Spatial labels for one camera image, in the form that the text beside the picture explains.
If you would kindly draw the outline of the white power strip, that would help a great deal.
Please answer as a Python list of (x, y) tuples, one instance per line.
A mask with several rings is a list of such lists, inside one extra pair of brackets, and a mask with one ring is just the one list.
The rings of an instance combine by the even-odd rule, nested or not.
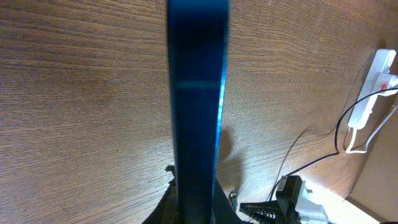
[[(397, 85), (397, 75), (391, 74), (389, 70), (395, 57), (395, 50), (379, 49), (376, 52), (358, 96), (359, 100), (371, 93), (394, 88)], [(353, 108), (348, 121), (348, 126), (357, 130), (363, 129), (372, 113), (377, 96), (389, 96), (395, 93), (397, 93), (397, 90), (390, 90), (367, 97), (363, 101), (359, 102)]]

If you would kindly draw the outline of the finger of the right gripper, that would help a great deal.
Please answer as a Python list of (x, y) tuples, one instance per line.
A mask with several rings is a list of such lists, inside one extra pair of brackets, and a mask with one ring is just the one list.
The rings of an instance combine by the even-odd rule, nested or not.
[(255, 203), (240, 203), (239, 211), (251, 217), (260, 224), (276, 224), (281, 212), (276, 200)]

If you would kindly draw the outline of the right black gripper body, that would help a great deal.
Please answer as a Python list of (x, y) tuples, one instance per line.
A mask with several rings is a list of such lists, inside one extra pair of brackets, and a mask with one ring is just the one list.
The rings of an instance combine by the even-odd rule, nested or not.
[(283, 176), (277, 184), (275, 197), (279, 206), (276, 224), (297, 224), (299, 213), (295, 210), (302, 179), (298, 175)]

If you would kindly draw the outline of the blue Galaxy smartphone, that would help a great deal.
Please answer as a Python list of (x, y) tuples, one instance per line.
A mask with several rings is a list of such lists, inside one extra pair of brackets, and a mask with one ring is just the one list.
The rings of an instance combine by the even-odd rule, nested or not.
[(180, 223), (210, 223), (228, 56), (229, 1), (170, 0), (167, 47)]

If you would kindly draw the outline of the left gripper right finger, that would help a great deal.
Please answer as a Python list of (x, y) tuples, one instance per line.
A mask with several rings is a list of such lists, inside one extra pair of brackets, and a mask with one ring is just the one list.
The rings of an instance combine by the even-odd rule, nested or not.
[(220, 183), (215, 179), (213, 192), (213, 223), (214, 224), (243, 224), (230, 205)]

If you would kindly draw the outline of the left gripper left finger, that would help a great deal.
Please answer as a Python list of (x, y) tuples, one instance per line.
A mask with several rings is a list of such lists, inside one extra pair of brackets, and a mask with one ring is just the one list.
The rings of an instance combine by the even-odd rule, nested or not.
[(169, 165), (166, 172), (171, 172), (173, 179), (162, 196), (160, 202), (152, 213), (143, 221), (143, 224), (177, 224), (178, 220), (178, 197), (177, 184), (175, 181), (175, 166)]

